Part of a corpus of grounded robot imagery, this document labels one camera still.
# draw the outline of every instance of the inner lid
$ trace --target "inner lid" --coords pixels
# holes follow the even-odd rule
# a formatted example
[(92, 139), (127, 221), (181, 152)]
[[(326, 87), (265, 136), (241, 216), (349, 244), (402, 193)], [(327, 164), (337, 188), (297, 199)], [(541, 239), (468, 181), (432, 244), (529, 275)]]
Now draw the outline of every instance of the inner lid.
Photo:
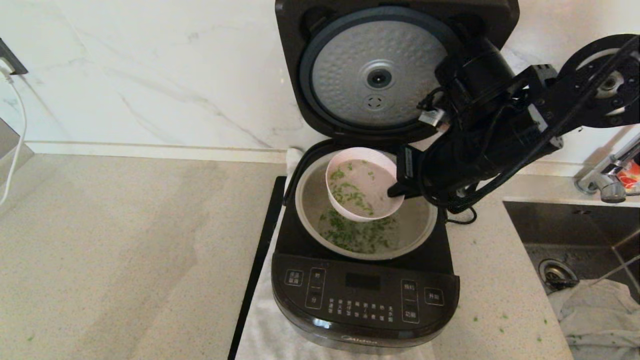
[(439, 86), (435, 68), (457, 43), (446, 25), (413, 10), (352, 13), (311, 40), (300, 67), (303, 93), (320, 116), (342, 127), (416, 124), (416, 105)]

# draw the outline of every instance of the sink drain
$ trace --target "sink drain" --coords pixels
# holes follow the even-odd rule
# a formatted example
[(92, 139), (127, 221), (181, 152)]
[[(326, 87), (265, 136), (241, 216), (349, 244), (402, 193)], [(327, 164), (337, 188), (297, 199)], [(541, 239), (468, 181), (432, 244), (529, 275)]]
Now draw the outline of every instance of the sink drain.
[(573, 287), (578, 283), (578, 277), (571, 268), (555, 259), (546, 259), (538, 265), (538, 273), (542, 281), (554, 290)]

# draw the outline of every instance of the countertop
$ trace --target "countertop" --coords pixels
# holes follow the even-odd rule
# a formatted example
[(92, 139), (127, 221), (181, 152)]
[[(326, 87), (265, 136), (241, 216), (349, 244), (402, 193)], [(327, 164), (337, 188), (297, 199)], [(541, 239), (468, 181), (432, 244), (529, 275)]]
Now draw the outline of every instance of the countertop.
[(505, 200), (611, 206), (579, 193), (569, 177), (515, 176), (475, 205), (475, 223), (447, 224), (460, 306), (432, 342), (436, 358), (573, 360)]
[[(225, 359), (284, 172), (36, 155), (0, 209), (0, 358)], [(476, 223), (447, 225), (460, 308), (437, 359), (572, 359), (505, 199), (603, 205), (569, 178), (516, 176)]]

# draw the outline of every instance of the faucet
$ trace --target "faucet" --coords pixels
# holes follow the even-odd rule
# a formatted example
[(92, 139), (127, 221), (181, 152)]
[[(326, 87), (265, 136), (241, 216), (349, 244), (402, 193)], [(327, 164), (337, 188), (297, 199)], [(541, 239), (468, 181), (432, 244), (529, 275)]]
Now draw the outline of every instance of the faucet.
[(588, 195), (593, 195), (600, 190), (600, 199), (609, 204), (623, 202), (629, 195), (640, 195), (640, 193), (626, 193), (624, 185), (618, 179), (618, 172), (639, 153), (640, 134), (615, 155), (607, 156), (588, 174), (576, 180), (575, 187)]

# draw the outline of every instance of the marble wall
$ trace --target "marble wall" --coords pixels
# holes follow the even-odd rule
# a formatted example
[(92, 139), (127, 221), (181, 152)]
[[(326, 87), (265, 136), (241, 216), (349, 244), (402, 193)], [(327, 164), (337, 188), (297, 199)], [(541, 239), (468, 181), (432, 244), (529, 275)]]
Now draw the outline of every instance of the marble wall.
[[(0, 37), (30, 70), (16, 81), (31, 142), (307, 148), (323, 137), (291, 90), (273, 0), (0, 0)], [(504, 55), (558, 69), (596, 38), (640, 32), (634, 0), (521, 0)], [(19, 129), (0, 87), (0, 116)], [(635, 129), (585, 129), (551, 160), (582, 163)]]

